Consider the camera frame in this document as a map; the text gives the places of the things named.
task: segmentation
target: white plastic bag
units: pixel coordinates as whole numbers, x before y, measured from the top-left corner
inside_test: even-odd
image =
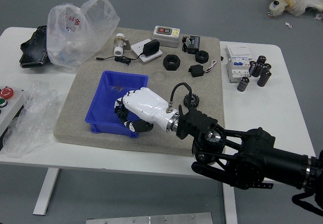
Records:
[[[50,61],[77,69],[104,46],[119,21],[108,0],[90,0],[81,8],[71,4],[54,7],[47,20]]]
[[[9,157],[19,158],[49,145],[58,117],[58,92],[49,90],[48,82],[33,82],[24,90],[24,108],[14,118],[3,139],[3,151]]]

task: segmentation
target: screw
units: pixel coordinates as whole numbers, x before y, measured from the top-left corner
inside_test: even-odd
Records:
[[[198,158],[198,160],[200,160],[201,162],[204,162],[204,161],[205,161],[205,156],[204,156],[204,154],[199,154],[199,155],[197,156],[197,158]]]
[[[212,138],[212,136],[213,136],[213,132],[208,132],[208,137]]]

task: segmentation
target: table leg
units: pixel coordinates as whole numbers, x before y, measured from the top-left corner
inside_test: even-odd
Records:
[[[54,167],[48,168],[34,209],[34,215],[45,215],[59,170],[60,169]]]
[[[236,199],[234,197],[234,188],[223,184],[224,209],[226,214],[226,224],[238,224]]]

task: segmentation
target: control panel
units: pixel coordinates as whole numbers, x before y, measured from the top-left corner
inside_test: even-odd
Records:
[[[180,43],[180,29],[165,26],[155,26],[152,33],[152,38],[157,39],[161,46],[177,48]]]
[[[18,116],[23,108],[23,90],[9,86],[0,86],[0,149],[2,139],[9,123]]]

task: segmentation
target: metal plate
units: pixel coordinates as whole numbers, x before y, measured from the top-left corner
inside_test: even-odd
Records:
[[[212,224],[210,212],[153,215],[107,219],[88,219],[86,224]]]

